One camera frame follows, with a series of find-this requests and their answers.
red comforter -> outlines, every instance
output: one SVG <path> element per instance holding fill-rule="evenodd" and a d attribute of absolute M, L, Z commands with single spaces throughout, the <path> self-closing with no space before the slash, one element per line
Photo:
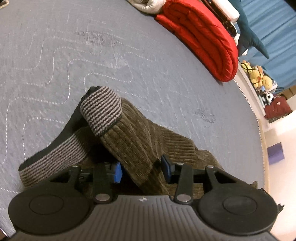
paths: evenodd
<path fill-rule="evenodd" d="M 156 21 L 187 44 L 218 80 L 227 82 L 237 72 L 234 39 L 214 14 L 198 0 L 168 0 Z"/>

brown ribbed sock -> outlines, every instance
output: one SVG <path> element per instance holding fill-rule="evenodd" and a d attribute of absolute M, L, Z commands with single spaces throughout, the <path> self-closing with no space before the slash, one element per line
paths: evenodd
<path fill-rule="evenodd" d="M 184 162 L 195 169 L 221 168 L 213 155 L 198 150 L 193 141 L 146 119 L 126 99 L 108 87 L 92 87 L 82 98 L 61 134 L 19 168 L 22 182 L 31 186 L 81 162 L 96 143 L 102 144 L 124 167 L 146 195 L 173 195 L 176 185 L 165 182 L 160 157 Z M 194 198 L 203 194 L 194 185 Z"/>

gray mattress cover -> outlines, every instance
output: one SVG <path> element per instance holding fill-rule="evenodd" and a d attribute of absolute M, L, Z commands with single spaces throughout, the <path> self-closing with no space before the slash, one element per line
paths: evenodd
<path fill-rule="evenodd" d="M 234 81 L 219 83 L 153 17 L 125 0 L 11 0 L 0 10 L 0 228 L 18 167 L 61 132 L 90 86 L 106 85 L 153 122 L 263 186 L 257 120 Z"/>

gray striped sock cuff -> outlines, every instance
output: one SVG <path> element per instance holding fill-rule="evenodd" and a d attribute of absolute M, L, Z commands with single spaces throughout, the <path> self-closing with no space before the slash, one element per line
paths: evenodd
<path fill-rule="evenodd" d="M 121 99 L 112 89 L 104 86 L 81 103 L 80 112 L 94 135 L 99 137 L 120 120 L 122 115 Z"/>
<path fill-rule="evenodd" d="M 81 162 L 94 144 L 90 128 L 80 128 L 46 156 L 19 171 L 22 183 L 25 187 L 30 187 L 66 167 Z"/>

purple box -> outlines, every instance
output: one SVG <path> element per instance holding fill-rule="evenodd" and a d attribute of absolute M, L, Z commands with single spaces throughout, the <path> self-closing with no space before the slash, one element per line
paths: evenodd
<path fill-rule="evenodd" d="M 267 153 L 268 153 L 268 161 L 270 165 L 285 159 L 281 142 L 271 147 L 268 147 Z"/>

